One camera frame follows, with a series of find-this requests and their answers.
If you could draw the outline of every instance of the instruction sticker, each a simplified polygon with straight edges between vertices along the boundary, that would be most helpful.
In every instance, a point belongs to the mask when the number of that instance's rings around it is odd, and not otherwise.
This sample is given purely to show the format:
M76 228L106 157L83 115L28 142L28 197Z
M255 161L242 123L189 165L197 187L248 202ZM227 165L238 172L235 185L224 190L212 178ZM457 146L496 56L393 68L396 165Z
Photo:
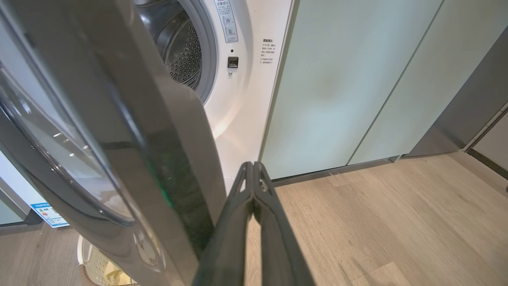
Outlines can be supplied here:
M40 217L44 218L44 220L48 222L51 227L69 225L48 203L31 204L31 207Z
M229 0L214 0L215 7L219 13L220 22L223 25L224 37L226 43L238 42L238 35L236 33L235 17Z
M261 57L259 58L259 63L264 65L273 64L273 59L275 58L275 51L277 49L277 45L273 42L273 39L263 39L263 45L261 47Z

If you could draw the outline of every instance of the warning label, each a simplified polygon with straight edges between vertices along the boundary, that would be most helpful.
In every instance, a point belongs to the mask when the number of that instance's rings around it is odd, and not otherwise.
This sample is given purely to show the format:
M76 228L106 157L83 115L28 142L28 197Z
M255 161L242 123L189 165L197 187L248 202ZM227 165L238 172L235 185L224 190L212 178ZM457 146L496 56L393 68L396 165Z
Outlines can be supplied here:
M238 35L236 33L235 17L229 0L214 0L215 7L219 13L220 21L223 25L224 37L226 43L238 42Z

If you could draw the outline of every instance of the white washing machine body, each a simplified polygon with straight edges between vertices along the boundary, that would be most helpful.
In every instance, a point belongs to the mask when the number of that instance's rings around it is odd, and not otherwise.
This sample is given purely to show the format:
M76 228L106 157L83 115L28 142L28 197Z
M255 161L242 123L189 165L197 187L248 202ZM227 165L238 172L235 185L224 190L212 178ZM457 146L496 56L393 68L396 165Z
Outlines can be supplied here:
M228 43L217 7L229 2L238 41ZM217 52L215 79L205 111L229 193L239 166L259 159L293 1L202 3L213 26ZM237 68L228 68L229 57L238 57Z
M259 158L293 0L134 3L168 72L204 103L229 192Z

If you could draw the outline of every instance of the gray wall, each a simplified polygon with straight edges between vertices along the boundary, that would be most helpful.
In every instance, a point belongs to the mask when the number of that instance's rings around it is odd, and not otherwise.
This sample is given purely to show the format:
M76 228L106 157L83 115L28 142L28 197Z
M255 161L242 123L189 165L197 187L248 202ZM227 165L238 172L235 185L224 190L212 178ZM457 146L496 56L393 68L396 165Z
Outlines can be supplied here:
M508 102L508 27L407 156L462 149Z
M473 149L508 170L508 116L503 116Z

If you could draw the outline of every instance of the door glass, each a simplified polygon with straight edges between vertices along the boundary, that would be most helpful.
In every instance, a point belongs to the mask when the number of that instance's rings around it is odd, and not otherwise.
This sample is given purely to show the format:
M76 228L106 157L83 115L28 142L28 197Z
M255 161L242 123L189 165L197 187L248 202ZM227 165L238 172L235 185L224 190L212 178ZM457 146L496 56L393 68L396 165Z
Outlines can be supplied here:
M122 220L132 220L90 145L58 100L46 92L11 36L0 25L0 103L48 159L100 208Z

